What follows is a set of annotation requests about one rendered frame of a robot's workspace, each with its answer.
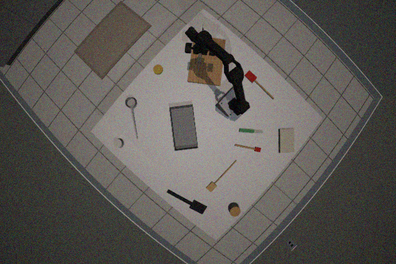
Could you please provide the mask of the black spatula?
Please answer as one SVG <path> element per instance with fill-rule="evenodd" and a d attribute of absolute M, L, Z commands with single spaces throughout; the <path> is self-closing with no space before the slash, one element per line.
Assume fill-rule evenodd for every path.
<path fill-rule="evenodd" d="M 191 205 L 190 208 L 193 209 L 194 211 L 197 211 L 197 212 L 200 213 L 200 214 L 203 214 L 203 212 L 204 212 L 205 209 L 207 208 L 207 206 L 201 204 L 200 202 L 195 201 L 195 200 L 193 200 L 193 201 L 191 202 L 191 201 L 185 199 L 184 197 L 182 197 L 182 196 L 180 196 L 180 195 L 178 195 L 178 194 L 172 192 L 172 191 L 169 190 L 169 189 L 167 190 L 167 193 L 168 193 L 168 194 L 171 194 L 172 196 L 174 196 L 174 197 L 176 197 L 176 198 L 178 198 L 179 200 L 182 200 L 183 202 L 185 202 L 185 203 L 187 203 L 187 204 L 190 204 L 190 205 Z"/>

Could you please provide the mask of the red spatula with wooden handle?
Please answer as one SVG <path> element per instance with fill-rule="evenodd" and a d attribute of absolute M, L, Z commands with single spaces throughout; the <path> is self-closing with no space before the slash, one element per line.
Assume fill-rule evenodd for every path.
<path fill-rule="evenodd" d="M 264 88 L 259 84 L 258 81 L 256 81 L 256 78 L 257 78 L 257 77 L 256 77 L 250 70 L 247 72 L 247 74 L 245 75 L 245 77 L 248 78 L 248 79 L 251 81 L 251 83 L 253 83 L 253 81 L 255 81 L 255 83 L 257 83 L 257 84 L 261 87 L 261 89 L 263 89 L 265 92 L 267 92 L 267 90 L 264 89 Z M 267 93 L 268 93 L 268 92 L 267 92 Z M 268 95 L 269 95 L 272 99 L 274 99 L 274 97 L 273 97 L 270 93 L 268 93 Z"/>

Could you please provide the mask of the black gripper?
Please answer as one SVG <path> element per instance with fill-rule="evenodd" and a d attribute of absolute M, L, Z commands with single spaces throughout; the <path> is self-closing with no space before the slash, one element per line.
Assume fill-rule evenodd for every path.
<path fill-rule="evenodd" d="M 210 50 L 208 50 L 208 49 L 205 49 L 204 51 L 203 50 L 198 50 L 198 49 L 196 49 L 196 45 L 193 45 L 193 47 L 191 47 L 192 46 L 192 43 L 186 43 L 186 47 L 185 47 L 185 52 L 186 53 L 191 53 L 191 50 L 193 49 L 193 54 L 199 54 L 199 53 L 202 53 L 202 55 L 207 55 L 207 53 L 208 53 L 208 51 L 209 51 L 209 56 L 215 56 Z"/>

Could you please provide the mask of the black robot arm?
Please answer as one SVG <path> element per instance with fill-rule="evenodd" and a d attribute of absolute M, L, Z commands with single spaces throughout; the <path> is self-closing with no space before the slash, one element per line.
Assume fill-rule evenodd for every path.
<path fill-rule="evenodd" d="M 224 65 L 224 73 L 230 83 L 233 84 L 236 98 L 234 97 L 228 103 L 231 110 L 236 115 L 244 114 L 249 108 L 249 102 L 245 99 L 245 94 L 242 86 L 244 78 L 244 71 L 241 64 L 235 61 L 234 56 L 228 54 L 221 46 L 219 46 L 213 39 L 210 33 L 206 30 L 197 32 L 193 27 L 185 32 L 185 34 L 195 43 L 198 50 L 210 50 L 217 58 L 219 58 Z M 236 67 L 229 72 L 229 64 L 236 64 Z"/>

